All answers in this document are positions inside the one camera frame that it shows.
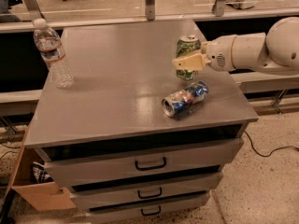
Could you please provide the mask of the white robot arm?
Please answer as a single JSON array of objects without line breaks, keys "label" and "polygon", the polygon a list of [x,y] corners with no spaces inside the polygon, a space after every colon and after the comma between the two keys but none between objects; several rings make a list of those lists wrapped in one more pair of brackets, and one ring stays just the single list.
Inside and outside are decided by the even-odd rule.
[{"label": "white robot arm", "polygon": [[172,61],[176,70],[215,71],[249,69],[293,76],[299,72],[299,18],[277,21],[268,33],[223,35],[203,42],[199,50]]}]

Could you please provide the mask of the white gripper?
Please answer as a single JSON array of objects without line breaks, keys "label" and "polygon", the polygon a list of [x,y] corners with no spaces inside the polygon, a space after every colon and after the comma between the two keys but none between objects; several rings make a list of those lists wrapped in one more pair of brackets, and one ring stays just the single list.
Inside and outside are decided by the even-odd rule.
[{"label": "white gripper", "polygon": [[208,65],[216,71],[234,71],[232,46],[234,35],[220,36],[201,44],[201,52],[177,57],[172,61],[177,70],[201,71]]}]

